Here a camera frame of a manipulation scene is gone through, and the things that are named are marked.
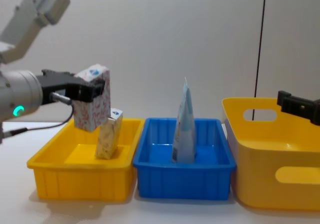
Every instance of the yellow storage basket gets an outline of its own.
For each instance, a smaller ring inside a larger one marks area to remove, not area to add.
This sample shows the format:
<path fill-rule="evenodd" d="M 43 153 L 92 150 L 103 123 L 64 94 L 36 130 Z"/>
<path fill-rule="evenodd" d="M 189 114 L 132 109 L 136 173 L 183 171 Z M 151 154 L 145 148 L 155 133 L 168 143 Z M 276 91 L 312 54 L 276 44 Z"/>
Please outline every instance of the yellow storage basket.
<path fill-rule="evenodd" d="M 124 119 L 110 160 L 95 158 L 99 128 L 86 132 L 70 121 L 28 162 L 39 198 L 124 201 L 135 183 L 133 156 L 144 120 Z"/>
<path fill-rule="evenodd" d="M 255 208 L 320 210 L 320 127 L 281 112 L 275 98 L 227 98 L 222 104 L 237 198 Z M 277 117 L 245 120 L 246 110 L 273 110 Z"/>

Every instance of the white wall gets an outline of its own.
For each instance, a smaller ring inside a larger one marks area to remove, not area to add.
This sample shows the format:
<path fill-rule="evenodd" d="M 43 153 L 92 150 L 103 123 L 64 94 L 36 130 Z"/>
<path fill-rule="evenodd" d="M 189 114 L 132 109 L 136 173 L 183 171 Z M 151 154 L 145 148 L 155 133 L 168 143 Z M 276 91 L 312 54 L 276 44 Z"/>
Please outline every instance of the white wall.
<path fill-rule="evenodd" d="M 266 0 L 258 97 L 320 98 L 320 0 Z"/>
<path fill-rule="evenodd" d="M 21 0 L 0 0 L 0 30 Z M 184 76 L 196 117 L 222 114 L 225 97 L 252 97 L 263 0 L 71 0 L 24 59 L 1 69 L 111 70 L 111 104 L 126 117 L 175 117 Z M 61 121 L 52 104 L 29 121 Z"/>

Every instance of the table surface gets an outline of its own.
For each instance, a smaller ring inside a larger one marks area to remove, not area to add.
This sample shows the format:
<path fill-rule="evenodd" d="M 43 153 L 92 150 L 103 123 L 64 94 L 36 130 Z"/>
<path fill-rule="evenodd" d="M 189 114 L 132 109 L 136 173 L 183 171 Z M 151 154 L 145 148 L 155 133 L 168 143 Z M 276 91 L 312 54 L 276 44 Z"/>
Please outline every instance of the table surface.
<path fill-rule="evenodd" d="M 50 126 L 6 122 L 4 130 Z M 26 132 L 0 144 L 0 219 L 4 224 L 319 224 L 320 212 L 263 211 L 228 201 L 140 198 L 135 187 L 126 203 L 39 200 L 27 161 L 61 127 Z"/>

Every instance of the small carton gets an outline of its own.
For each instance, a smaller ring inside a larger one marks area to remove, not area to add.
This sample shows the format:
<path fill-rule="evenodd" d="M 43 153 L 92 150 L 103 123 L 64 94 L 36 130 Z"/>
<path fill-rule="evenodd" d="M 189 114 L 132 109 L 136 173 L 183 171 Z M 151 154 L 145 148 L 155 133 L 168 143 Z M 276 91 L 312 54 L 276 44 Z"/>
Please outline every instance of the small carton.
<path fill-rule="evenodd" d="M 73 101 L 75 126 L 87 132 L 92 132 L 98 126 L 107 122 L 111 115 L 110 71 L 103 65 L 95 64 L 79 72 L 75 77 L 82 78 L 89 83 L 94 80 L 105 80 L 102 95 L 94 98 L 92 102 Z"/>
<path fill-rule="evenodd" d="M 111 108 L 111 117 L 101 125 L 95 156 L 102 159 L 110 159 L 117 148 L 123 119 L 123 111 Z"/>

